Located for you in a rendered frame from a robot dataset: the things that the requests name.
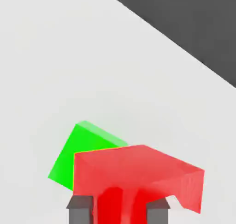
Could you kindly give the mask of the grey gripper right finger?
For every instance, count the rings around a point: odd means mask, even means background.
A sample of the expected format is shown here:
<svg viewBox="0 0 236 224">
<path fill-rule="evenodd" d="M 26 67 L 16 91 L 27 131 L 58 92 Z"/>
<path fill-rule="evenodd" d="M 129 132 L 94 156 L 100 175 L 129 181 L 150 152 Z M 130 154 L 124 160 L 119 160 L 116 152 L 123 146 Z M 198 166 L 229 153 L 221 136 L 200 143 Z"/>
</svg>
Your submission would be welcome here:
<svg viewBox="0 0 236 224">
<path fill-rule="evenodd" d="M 166 198 L 148 202 L 146 204 L 147 224 L 168 224 L 168 210 L 170 206 Z"/>
</svg>

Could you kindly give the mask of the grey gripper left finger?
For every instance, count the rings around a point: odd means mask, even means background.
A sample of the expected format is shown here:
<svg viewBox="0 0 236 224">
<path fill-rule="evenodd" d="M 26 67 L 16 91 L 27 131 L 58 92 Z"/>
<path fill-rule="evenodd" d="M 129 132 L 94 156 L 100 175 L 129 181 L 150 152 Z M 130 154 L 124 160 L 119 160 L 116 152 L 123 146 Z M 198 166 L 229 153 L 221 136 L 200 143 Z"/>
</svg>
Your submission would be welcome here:
<svg viewBox="0 0 236 224">
<path fill-rule="evenodd" d="M 69 224 L 94 224 L 93 196 L 73 195 L 67 205 Z"/>
</svg>

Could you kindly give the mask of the small red cube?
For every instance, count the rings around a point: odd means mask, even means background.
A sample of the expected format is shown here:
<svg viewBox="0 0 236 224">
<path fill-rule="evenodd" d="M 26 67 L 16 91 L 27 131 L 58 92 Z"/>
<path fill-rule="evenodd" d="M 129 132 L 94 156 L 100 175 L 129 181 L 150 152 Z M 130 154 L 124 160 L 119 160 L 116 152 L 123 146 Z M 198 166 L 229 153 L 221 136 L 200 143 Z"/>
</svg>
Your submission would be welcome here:
<svg viewBox="0 0 236 224">
<path fill-rule="evenodd" d="M 146 204 L 174 195 L 201 212 L 204 170 L 145 145 L 74 155 L 73 194 L 92 196 L 94 224 L 147 224 Z"/>
</svg>

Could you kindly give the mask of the small green cube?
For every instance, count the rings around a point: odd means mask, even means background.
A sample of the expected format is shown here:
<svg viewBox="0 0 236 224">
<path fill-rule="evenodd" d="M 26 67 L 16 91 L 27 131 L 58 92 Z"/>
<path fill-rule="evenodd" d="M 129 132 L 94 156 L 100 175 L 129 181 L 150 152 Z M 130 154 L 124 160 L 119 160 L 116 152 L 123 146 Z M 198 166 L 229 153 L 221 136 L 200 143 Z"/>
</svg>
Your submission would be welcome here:
<svg viewBox="0 0 236 224">
<path fill-rule="evenodd" d="M 48 178 L 73 190 L 74 154 L 84 151 L 125 147 L 129 144 L 88 122 L 77 123 L 56 159 Z"/>
</svg>

